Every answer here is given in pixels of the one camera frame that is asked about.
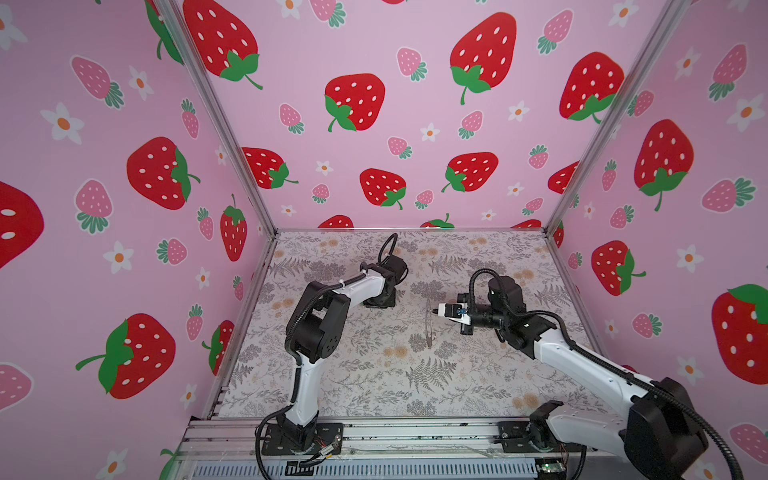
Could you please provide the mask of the large perforated metal keyring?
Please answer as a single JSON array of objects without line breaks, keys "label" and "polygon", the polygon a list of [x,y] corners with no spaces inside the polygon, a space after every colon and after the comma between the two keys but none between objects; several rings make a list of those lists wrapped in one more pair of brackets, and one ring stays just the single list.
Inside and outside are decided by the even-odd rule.
[{"label": "large perforated metal keyring", "polygon": [[433,310],[433,301],[429,298],[425,299],[425,317],[424,317],[424,326],[425,326],[425,345],[427,349],[431,349],[433,347],[434,341],[435,341],[435,333],[434,333],[434,326],[433,326],[433,316],[434,313]]}]

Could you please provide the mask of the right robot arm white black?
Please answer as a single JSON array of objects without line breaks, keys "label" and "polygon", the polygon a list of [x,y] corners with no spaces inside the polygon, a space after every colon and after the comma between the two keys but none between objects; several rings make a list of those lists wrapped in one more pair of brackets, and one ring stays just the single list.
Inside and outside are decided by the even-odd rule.
[{"label": "right robot arm white black", "polygon": [[549,401],[528,417],[524,439],[547,451],[575,444],[628,461],[647,479],[680,479],[709,447],[701,420],[685,388],[621,367],[575,342],[558,314],[527,308],[522,288],[491,271],[488,301],[475,292],[441,303],[433,314],[455,322],[464,335],[477,328],[532,360],[570,377],[609,406],[605,414]]}]

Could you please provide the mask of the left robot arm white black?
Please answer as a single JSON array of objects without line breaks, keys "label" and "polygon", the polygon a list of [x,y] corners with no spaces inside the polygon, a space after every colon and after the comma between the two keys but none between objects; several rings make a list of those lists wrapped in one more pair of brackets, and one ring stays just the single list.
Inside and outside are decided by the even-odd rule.
[{"label": "left robot arm white black", "polygon": [[310,448],[319,416],[319,388],[325,361],[337,349],[349,311],[396,306],[396,287],[407,276],[404,260],[389,255],[360,265],[360,272],[334,284],[313,281],[305,288],[286,326],[284,348],[294,359],[293,390],[287,409],[277,415],[283,438],[296,450]]}]

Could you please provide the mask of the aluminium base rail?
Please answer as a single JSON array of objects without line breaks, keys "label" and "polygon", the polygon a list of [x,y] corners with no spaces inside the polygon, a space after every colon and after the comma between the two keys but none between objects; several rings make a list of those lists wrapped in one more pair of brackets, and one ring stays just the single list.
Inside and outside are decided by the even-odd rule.
[{"label": "aluminium base rail", "polygon": [[256,419],[190,423],[173,479],[566,479],[585,464],[578,446],[539,452],[521,417],[328,417],[341,435],[331,456],[262,453]]}]

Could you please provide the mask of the aluminium corner post right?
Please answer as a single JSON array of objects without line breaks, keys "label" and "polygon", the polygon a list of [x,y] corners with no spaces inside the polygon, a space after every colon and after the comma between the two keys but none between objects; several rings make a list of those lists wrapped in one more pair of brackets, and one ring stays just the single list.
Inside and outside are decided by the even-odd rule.
[{"label": "aluminium corner post right", "polygon": [[580,163],[568,184],[565,194],[553,212],[549,223],[543,229],[547,240],[554,239],[556,227],[564,220],[576,194],[588,180],[595,163],[611,141],[611,134],[615,127],[624,118],[626,109],[635,92],[652,72],[656,61],[674,35],[689,6],[690,2],[684,0],[669,0],[665,2],[646,40],[638,51],[634,63],[626,74],[625,81],[620,87],[616,99],[610,105],[607,114],[602,119],[601,125],[596,130],[580,158]]}]

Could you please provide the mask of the aluminium corner post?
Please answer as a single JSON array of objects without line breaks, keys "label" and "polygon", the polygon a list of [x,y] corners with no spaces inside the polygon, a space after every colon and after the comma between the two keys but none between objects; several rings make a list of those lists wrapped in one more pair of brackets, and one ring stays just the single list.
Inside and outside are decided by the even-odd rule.
[{"label": "aluminium corner post", "polygon": [[568,184],[565,194],[553,212],[549,223],[543,229],[547,240],[554,239],[556,227],[564,220],[576,194],[588,180],[595,163],[611,141],[611,134],[615,127],[624,118],[626,109],[635,92],[652,72],[656,61],[674,35],[689,6],[690,2],[684,0],[669,0],[665,2],[646,40],[638,51],[634,63],[626,74],[625,81],[620,87],[616,99],[610,105],[607,114],[602,119],[601,125],[596,130],[580,158],[580,163]]},{"label": "aluminium corner post", "polygon": [[230,122],[222,108],[213,86],[194,45],[189,29],[183,20],[181,6],[176,1],[160,0],[157,6],[164,16],[164,21],[173,42],[181,54],[191,79],[205,105],[211,122],[226,150],[237,177],[261,221],[266,235],[270,239],[277,236],[277,229],[259,194],[256,180],[247,160],[237,142]]}]

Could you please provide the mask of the aluminium corner post left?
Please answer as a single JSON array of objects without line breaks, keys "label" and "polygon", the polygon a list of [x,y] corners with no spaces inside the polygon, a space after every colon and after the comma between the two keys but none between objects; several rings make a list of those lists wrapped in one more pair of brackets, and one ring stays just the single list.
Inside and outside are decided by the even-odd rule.
[{"label": "aluminium corner post left", "polygon": [[173,42],[181,54],[191,79],[205,105],[211,122],[226,150],[237,177],[261,221],[266,235],[270,239],[277,236],[277,229],[259,194],[256,180],[247,160],[237,142],[230,122],[222,108],[213,86],[194,45],[189,29],[183,20],[181,6],[176,1],[160,0],[157,6],[164,16],[164,21]]}]

